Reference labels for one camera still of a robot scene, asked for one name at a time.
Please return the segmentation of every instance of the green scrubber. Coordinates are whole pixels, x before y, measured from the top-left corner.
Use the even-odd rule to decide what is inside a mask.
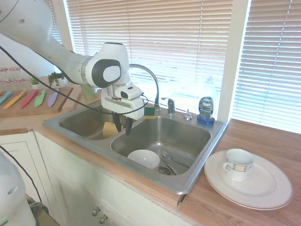
[[[145,119],[155,119],[156,109],[155,107],[146,107],[144,109],[144,118]]]

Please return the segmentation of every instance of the white cabinet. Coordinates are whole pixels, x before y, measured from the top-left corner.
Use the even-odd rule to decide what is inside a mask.
[[[0,145],[10,152],[32,177],[42,198],[42,202],[49,208],[49,214],[55,218],[48,196],[46,195],[47,192],[51,193],[52,191],[51,184],[33,132],[0,136]],[[35,201],[39,202],[37,192],[29,177],[10,156],[6,153],[4,155],[18,167],[25,182],[26,193]]]
[[[36,138],[61,212],[61,226],[191,226],[39,133]],[[101,211],[92,216],[93,209]]]

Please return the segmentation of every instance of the bottle label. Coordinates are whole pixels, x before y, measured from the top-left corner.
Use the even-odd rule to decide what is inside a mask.
[[[202,104],[204,106],[210,106],[211,105],[211,99],[209,99],[209,98],[203,98]]]
[[[203,115],[212,115],[213,113],[213,110],[210,110],[208,108],[206,109],[206,108],[199,107],[198,110]]]

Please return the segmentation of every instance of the white blinds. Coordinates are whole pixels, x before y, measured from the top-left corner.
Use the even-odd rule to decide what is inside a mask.
[[[252,0],[233,117],[301,133],[301,0]]]
[[[232,2],[67,0],[73,48],[94,55],[104,42],[125,44],[130,63],[144,65],[158,76],[161,96],[198,112],[203,96],[219,102]],[[141,70],[133,73],[133,82],[153,100],[152,78]],[[208,78],[214,85],[206,83]]]
[[[56,21],[56,16],[55,16],[55,11],[53,8],[53,3],[52,0],[45,0],[46,4],[49,6],[51,13],[52,13],[52,20],[53,20],[53,25],[52,25],[52,30],[50,32],[50,34],[56,39],[58,40],[60,43],[62,43],[61,40],[61,35],[60,35],[60,31],[58,29],[58,25],[57,25],[57,21]]]

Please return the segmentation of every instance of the kitchen sink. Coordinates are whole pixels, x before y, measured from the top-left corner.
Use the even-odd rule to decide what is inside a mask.
[[[95,109],[102,112],[110,112],[101,105],[96,105]],[[125,125],[124,117],[120,117],[121,124]],[[99,114],[98,112],[87,110],[80,111],[59,121],[59,125],[88,140],[102,140],[103,126],[105,122],[114,123],[110,114]]]
[[[135,126],[130,136],[123,134],[113,140],[111,148],[125,157],[135,150],[151,150],[168,165],[177,168],[177,174],[181,174],[191,167],[210,138],[211,133],[206,129],[156,117]],[[162,152],[166,152],[172,160],[164,157]]]
[[[102,108],[100,101],[90,106],[108,112]],[[125,123],[124,116],[120,116],[120,120],[122,124]],[[112,115],[80,108],[48,120],[43,125],[177,194],[187,194],[191,190],[227,126],[220,121],[213,126],[201,125],[196,115],[187,121],[184,113],[177,112],[169,116],[167,110],[162,109],[154,119],[135,121],[129,136],[122,130],[104,138],[105,122],[113,122]],[[170,175],[161,174],[127,158],[131,152],[139,149],[157,153],[160,166],[169,168]]]

